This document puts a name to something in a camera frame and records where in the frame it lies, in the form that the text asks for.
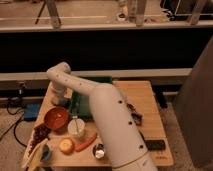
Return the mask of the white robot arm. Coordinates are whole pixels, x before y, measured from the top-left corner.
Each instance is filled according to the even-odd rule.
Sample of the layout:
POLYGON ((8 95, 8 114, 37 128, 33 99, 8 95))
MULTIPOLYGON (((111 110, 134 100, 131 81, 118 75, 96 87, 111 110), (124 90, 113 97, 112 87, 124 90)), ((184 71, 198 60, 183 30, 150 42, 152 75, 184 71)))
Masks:
POLYGON ((90 112, 113 171, 158 171, 127 108, 122 93, 110 83, 72 76, 66 62, 47 70, 53 92, 63 97, 67 88, 89 97, 90 112))

